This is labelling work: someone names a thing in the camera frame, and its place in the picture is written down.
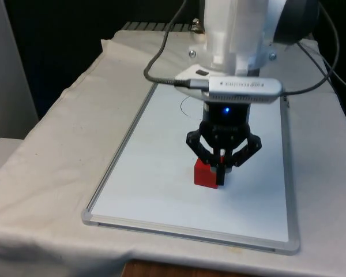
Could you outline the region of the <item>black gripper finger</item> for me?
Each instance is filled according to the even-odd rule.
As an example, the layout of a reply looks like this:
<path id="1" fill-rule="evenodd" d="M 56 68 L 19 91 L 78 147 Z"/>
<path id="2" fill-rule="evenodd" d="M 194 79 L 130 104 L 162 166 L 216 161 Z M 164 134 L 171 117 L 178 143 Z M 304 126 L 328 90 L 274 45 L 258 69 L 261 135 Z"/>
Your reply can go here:
<path id="1" fill-rule="evenodd" d="M 247 144 L 234 154 L 234 148 L 225 149 L 223 163 L 226 173 L 230 172 L 233 167 L 240 167 L 243 165 L 262 148 L 262 143 L 259 136 L 249 133 L 246 141 Z"/>
<path id="2" fill-rule="evenodd" d="M 186 144 L 197 155 L 197 158 L 209 168 L 216 170 L 216 185 L 224 185 L 225 180 L 225 165 L 220 150 L 214 149 L 214 153 L 209 152 L 200 142 L 201 133 L 199 130 L 188 132 Z"/>

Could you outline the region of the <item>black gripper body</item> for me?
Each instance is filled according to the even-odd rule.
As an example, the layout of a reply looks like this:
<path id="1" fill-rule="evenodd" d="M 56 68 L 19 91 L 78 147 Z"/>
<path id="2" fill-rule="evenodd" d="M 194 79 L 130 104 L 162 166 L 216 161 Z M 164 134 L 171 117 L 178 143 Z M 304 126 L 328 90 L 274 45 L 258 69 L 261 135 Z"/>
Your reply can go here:
<path id="1" fill-rule="evenodd" d="M 200 135 L 213 149 L 235 149 L 250 134 L 249 104 L 205 102 Z"/>

